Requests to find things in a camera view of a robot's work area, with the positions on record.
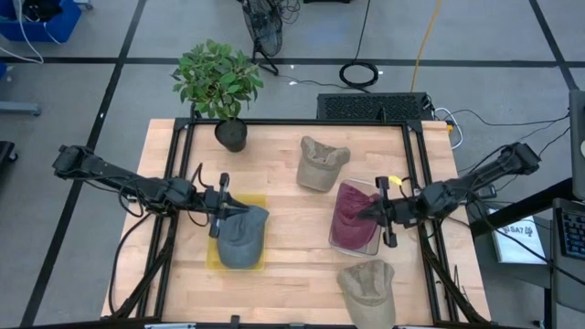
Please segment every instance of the floor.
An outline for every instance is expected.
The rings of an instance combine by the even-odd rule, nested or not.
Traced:
[[[585,44],[575,42],[585,34],[585,2],[442,2],[416,90],[428,92],[436,107],[471,109],[488,122],[549,120],[567,113],[569,89],[585,88]],[[20,154],[0,190],[0,327],[87,321],[101,313],[124,213],[114,196],[87,187],[78,195],[69,182],[52,175],[59,146],[94,146],[108,161],[135,169],[149,120],[188,115],[171,91],[174,58],[207,38],[251,51],[235,0],[93,4],[68,43],[35,44],[46,64],[0,58],[13,67],[9,79],[0,81],[0,99],[38,102],[43,110],[39,117],[0,115],[0,140],[14,141]],[[282,74],[339,83],[339,63],[356,53],[366,4],[303,5],[298,21],[283,31],[277,55]],[[433,7],[432,0],[372,1],[360,58],[376,59],[383,74],[371,91],[409,90],[413,59]],[[4,39],[0,47],[32,54],[26,45]],[[364,77],[357,70],[349,74]],[[346,92],[290,85],[264,72],[262,78],[266,88],[243,117],[314,118],[317,94]],[[540,127],[492,127],[468,113],[455,117],[464,133],[463,145],[454,151],[458,168]],[[567,126],[558,122],[526,142],[540,150]],[[546,150],[535,174],[519,177],[499,199],[515,201],[568,176],[565,135]],[[74,208],[66,206],[76,198]],[[49,254],[57,256],[51,274],[51,262],[43,263],[56,231],[62,245],[58,256]],[[489,271],[483,277],[495,321],[529,327],[543,317],[540,288]],[[48,283],[44,295],[36,294],[25,314],[31,293],[43,291],[43,280]],[[584,314],[559,312],[561,328],[582,327],[585,321]]]

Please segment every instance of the white cable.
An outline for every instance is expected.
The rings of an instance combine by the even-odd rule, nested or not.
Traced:
[[[454,150],[457,147],[461,146],[461,144],[463,144],[463,132],[461,131],[461,128],[459,127],[459,123],[457,123],[457,120],[455,120],[455,117],[451,114],[451,112],[449,110],[447,110],[445,108],[435,109],[435,112],[437,112],[437,111],[446,111],[447,114],[449,114],[449,115],[447,115],[447,117],[445,119],[447,119],[449,117],[451,117],[451,119],[453,119],[453,123],[455,123],[455,128],[457,128],[457,131],[459,132],[459,136],[461,136],[461,139],[459,140],[459,142],[456,145],[451,146],[451,149]]]
[[[38,63],[38,64],[44,64],[45,63],[45,59],[40,55],[40,53],[33,47],[33,45],[30,44],[30,41],[28,41],[28,37],[27,37],[27,33],[25,33],[25,27],[22,24],[22,0],[18,0],[18,23],[20,25],[20,30],[22,31],[22,35],[25,37],[25,40],[27,41],[28,46],[35,52],[35,54],[37,54],[37,56],[40,58],[40,60],[34,59],[34,58],[24,58],[24,57],[20,57],[15,53],[12,53],[2,47],[0,47],[0,50],[4,51],[6,54],[16,57],[18,59],[22,59],[24,61],[29,61],[29,62],[33,62],[33,63]]]
[[[47,22],[43,23],[43,27],[45,28],[45,32],[47,32],[48,37],[51,38],[51,40],[53,40],[53,42],[55,42],[56,44],[60,45],[61,43],[58,42],[47,30]]]

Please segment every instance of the black plant pot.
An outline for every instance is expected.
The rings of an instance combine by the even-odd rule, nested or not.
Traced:
[[[222,120],[216,126],[216,138],[231,152],[239,152],[246,147],[248,127],[238,118]]]

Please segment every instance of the yellow mat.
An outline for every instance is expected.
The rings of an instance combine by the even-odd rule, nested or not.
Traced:
[[[234,195],[234,198],[245,205],[263,207],[264,209],[266,209],[268,206],[266,195]],[[266,237],[266,228],[264,229],[264,237]],[[218,240],[209,238],[209,243],[207,244],[207,256],[205,259],[205,266],[209,270],[260,271],[264,269],[264,251],[262,251],[262,254],[260,255],[260,260],[258,260],[258,263],[256,263],[256,265],[245,270],[230,269],[226,267],[223,263],[221,263],[221,260],[219,259]]]

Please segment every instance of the wooden table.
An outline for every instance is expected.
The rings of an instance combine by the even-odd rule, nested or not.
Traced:
[[[173,120],[151,120],[138,174],[163,176],[173,124]],[[424,122],[423,127],[432,178],[456,177],[445,123]],[[205,183],[217,186],[219,175],[227,172],[232,194],[267,195],[270,216],[265,268],[263,271],[206,269],[208,229],[193,225],[186,214],[181,214],[163,321],[225,323],[232,314],[239,314],[243,323],[351,324],[335,277],[341,269],[366,259],[330,248],[328,235],[336,191],[345,178],[373,182],[377,175],[407,176],[401,129],[251,125],[246,149],[238,154],[221,146],[213,129],[214,126],[209,124],[196,127],[187,177],[202,162]],[[343,167],[336,186],[328,193],[315,193],[295,182],[300,141],[304,135],[351,150],[350,162]],[[411,140],[421,180],[414,134]],[[179,147],[175,175],[181,152],[182,147]],[[394,187],[391,187],[390,194],[391,197],[400,197]],[[452,216],[467,221],[462,209]],[[203,215],[197,214],[195,220],[204,221]],[[137,218],[128,216],[123,231],[136,221]],[[143,276],[152,227],[152,220],[144,223],[127,239],[122,249],[114,289],[116,307]],[[451,273],[457,265],[459,281],[470,302],[479,314],[489,319],[471,232],[451,220],[445,220],[442,228]],[[405,230],[398,225],[394,229],[399,246],[390,249],[381,244],[376,258],[388,262],[396,272],[392,288],[397,324],[431,324],[417,230]],[[153,312],[157,286],[158,283],[152,284],[147,314]],[[442,319],[447,319],[440,284],[437,284],[437,289]],[[105,305],[103,310],[104,314],[109,313]]]

